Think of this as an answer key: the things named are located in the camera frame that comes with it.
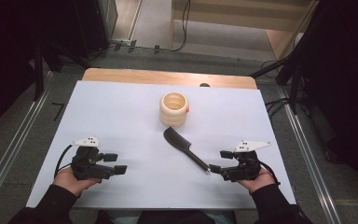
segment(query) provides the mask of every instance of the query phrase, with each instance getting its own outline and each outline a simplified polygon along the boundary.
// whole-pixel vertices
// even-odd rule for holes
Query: person's arm
[[[255,201],[257,224],[311,223],[298,205],[287,202],[269,171],[261,169],[257,179],[237,182],[249,190]]]
[[[36,208],[25,207],[8,223],[72,223],[69,211],[75,204],[78,195],[99,179],[77,180],[72,168],[59,172]]]

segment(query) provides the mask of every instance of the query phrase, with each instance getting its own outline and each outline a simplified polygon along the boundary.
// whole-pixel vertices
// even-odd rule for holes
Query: black curtain
[[[358,1],[321,0],[310,26],[316,19],[296,63],[306,93],[337,134],[326,146],[358,171]]]
[[[21,2],[0,1],[0,117],[34,82],[33,41]]]

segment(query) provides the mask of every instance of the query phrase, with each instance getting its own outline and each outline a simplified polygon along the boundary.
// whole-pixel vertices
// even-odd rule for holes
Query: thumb
[[[94,184],[98,183],[99,181],[97,179],[85,179],[85,180],[79,180],[78,186],[81,189],[88,189],[89,187],[93,186]]]

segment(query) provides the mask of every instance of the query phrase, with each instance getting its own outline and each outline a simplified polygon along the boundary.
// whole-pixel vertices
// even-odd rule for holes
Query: handle
[[[184,150],[183,152],[185,152],[185,154],[191,160],[193,160],[196,164],[198,164],[202,168],[202,170],[204,170],[206,172],[211,172],[211,169],[209,168],[209,166],[207,164],[205,164],[205,162],[203,162],[200,158],[198,158],[192,151]]]

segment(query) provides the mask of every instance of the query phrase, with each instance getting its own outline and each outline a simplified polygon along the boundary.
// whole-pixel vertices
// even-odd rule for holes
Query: sleeve
[[[255,224],[312,223],[298,205],[287,202],[276,184],[258,189],[251,195],[259,217]]]
[[[77,197],[69,190],[50,185],[36,208],[25,207],[21,209],[8,223],[72,223],[69,218],[69,211],[76,200]]]

